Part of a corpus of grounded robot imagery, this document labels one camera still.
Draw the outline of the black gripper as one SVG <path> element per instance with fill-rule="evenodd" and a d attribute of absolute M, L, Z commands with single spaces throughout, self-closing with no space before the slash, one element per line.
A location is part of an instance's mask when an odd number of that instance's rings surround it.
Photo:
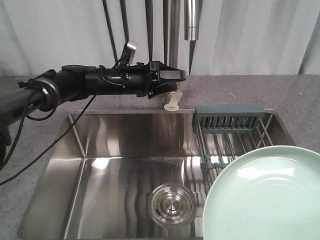
<path fill-rule="evenodd" d="M 121 64 L 116 68 L 99 66 L 86 73 L 84 90 L 88 95 L 136 95 L 152 98 L 177 90 L 177 83 L 186 80 L 184 70 L 170 67 L 160 61 L 148 64 Z"/>

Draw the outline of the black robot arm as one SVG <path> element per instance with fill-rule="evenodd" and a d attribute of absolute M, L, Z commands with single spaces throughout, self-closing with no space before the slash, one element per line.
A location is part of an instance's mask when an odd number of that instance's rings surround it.
<path fill-rule="evenodd" d="M 9 126 L 36 111 L 49 112 L 65 102 L 83 100 L 94 95 L 136 95 L 153 98 L 177 90 L 186 73 L 160 61 L 138 62 L 106 68 L 103 65 L 65 65 L 60 71 L 50 69 L 41 75 L 19 82 L 20 90 L 0 98 L 0 166 L 9 161 L 15 147 Z"/>

